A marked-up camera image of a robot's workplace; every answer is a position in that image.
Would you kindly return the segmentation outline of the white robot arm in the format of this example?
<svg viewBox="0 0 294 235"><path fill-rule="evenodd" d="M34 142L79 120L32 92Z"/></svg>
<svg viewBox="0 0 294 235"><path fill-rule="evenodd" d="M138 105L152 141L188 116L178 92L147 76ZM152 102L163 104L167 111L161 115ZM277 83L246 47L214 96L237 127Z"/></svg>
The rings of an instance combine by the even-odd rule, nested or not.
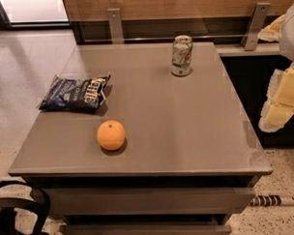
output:
<svg viewBox="0 0 294 235"><path fill-rule="evenodd" d="M277 132L294 115L294 3L257 37L279 42L280 55L291 60L286 70L273 71L258 122L263 132Z"/></svg>

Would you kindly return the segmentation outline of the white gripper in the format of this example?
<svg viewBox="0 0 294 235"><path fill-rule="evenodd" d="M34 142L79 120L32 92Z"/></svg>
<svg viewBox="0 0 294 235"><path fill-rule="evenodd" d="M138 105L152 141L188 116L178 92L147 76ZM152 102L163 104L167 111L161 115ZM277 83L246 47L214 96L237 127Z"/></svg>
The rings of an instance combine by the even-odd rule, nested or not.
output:
<svg viewBox="0 0 294 235"><path fill-rule="evenodd" d="M260 113L258 127L277 132L294 115L294 62L285 71L274 70Z"/></svg>

